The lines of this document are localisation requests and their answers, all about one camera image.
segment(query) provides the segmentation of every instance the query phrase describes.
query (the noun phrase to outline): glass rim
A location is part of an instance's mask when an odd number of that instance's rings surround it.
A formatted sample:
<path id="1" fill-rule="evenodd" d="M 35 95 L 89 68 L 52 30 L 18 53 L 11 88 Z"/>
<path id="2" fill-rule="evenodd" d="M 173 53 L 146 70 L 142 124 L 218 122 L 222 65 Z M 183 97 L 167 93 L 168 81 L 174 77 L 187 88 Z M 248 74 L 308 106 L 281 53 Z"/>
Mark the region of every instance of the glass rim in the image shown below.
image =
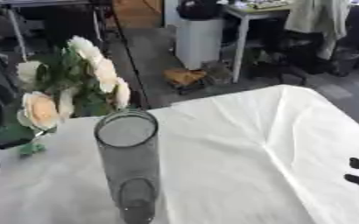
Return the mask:
<path id="1" fill-rule="evenodd" d="M 141 141 L 139 143 L 131 144 L 131 145 L 126 145 L 126 146 L 116 146 L 116 145 L 112 145 L 112 144 L 109 144 L 109 143 L 106 143 L 105 141 L 103 141 L 103 139 L 99 135 L 99 131 L 107 123 L 110 123 L 111 121 L 114 121 L 114 120 L 116 120 L 118 118 L 130 117 L 130 116 L 144 118 L 146 120 L 149 120 L 154 126 L 152 133 L 146 139 L 144 139 L 143 141 Z M 119 112 L 112 112 L 112 113 L 104 116 L 96 124 L 96 126 L 94 128 L 94 136 L 95 136 L 96 141 L 98 141 L 99 144 L 103 144 L 105 146 L 109 146 L 109 147 L 113 147 L 113 148 L 117 148 L 117 149 L 128 149 L 128 148 L 133 148 L 133 147 L 137 147 L 139 145 L 145 144 L 150 139 L 155 137 L 157 135 L 157 133 L 158 133 L 158 120 L 157 120 L 157 118 L 154 115 L 152 115 L 151 113 L 149 113 L 148 111 L 144 111 L 144 110 L 141 110 L 141 109 L 134 109 L 134 108 L 129 108 L 129 109 L 122 110 L 122 111 L 119 111 Z"/>

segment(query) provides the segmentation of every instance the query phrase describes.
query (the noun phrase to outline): table leg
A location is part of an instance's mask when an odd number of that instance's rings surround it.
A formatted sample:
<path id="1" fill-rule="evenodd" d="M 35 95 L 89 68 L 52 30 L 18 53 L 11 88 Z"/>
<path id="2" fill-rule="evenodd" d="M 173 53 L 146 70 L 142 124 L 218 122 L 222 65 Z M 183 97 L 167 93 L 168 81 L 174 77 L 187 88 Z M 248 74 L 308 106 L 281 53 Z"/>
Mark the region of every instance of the table leg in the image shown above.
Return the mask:
<path id="1" fill-rule="evenodd" d="M 241 73 L 241 66 L 243 63 L 243 51 L 246 44 L 246 36 L 248 35 L 249 30 L 249 18 L 244 17 L 241 20 L 241 25 L 239 27 L 239 39 L 236 44 L 236 58 L 234 60 L 234 71 L 233 71 L 233 82 L 237 83 L 239 75 Z"/>
<path id="2" fill-rule="evenodd" d="M 15 11 L 13 8 L 8 9 L 8 16 L 10 17 L 10 21 L 12 22 L 13 30 L 16 34 L 16 38 L 18 39 L 18 45 L 20 46 L 22 52 L 22 58 L 24 61 L 27 61 L 27 51 L 25 49 L 25 40 L 23 35 L 18 27 L 18 21 L 16 20 Z"/>
<path id="3" fill-rule="evenodd" d="M 98 17 L 96 15 L 96 9 L 93 9 L 92 11 L 93 11 L 94 30 L 95 30 L 96 39 L 98 39 L 100 42 L 102 42 L 102 36 L 101 36 L 101 32 L 99 30 L 99 23 L 98 23 Z"/>

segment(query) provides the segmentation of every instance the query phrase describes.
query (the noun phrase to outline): glass vase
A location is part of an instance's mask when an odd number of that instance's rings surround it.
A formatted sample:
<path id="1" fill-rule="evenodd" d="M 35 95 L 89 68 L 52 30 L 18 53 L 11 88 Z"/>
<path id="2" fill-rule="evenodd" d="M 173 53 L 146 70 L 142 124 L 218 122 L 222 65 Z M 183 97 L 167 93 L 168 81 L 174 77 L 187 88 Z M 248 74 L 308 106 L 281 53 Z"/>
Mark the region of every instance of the glass vase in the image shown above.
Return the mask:
<path id="1" fill-rule="evenodd" d="M 158 122 L 129 109 L 107 115 L 95 126 L 112 199 L 128 224 L 149 223 L 159 192 Z"/>

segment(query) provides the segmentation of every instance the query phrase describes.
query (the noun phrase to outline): white tablecloth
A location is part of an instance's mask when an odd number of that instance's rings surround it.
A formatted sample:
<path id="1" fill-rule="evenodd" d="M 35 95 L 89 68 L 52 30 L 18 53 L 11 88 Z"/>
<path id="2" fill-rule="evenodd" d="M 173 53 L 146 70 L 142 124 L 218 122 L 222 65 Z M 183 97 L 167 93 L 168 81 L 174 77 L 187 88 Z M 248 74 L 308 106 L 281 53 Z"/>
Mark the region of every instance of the white tablecloth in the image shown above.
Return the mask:
<path id="1" fill-rule="evenodd" d="M 359 125 L 312 90 L 278 86 L 151 111 L 164 206 L 154 223 L 359 224 Z M 3 151 L 0 224 L 120 223 L 92 135 L 74 119 L 48 151 Z"/>

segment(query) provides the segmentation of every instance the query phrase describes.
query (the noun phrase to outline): black bag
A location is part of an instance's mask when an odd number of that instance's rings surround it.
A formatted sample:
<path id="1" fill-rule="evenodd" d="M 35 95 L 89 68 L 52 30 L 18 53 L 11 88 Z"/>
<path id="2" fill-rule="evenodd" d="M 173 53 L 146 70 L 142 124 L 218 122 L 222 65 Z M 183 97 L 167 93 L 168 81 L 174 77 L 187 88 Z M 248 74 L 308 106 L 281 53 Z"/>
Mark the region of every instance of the black bag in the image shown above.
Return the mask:
<path id="1" fill-rule="evenodd" d="M 177 7 L 177 12 L 181 18 L 202 21 L 219 17 L 222 6 L 216 0 L 184 0 Z"/>

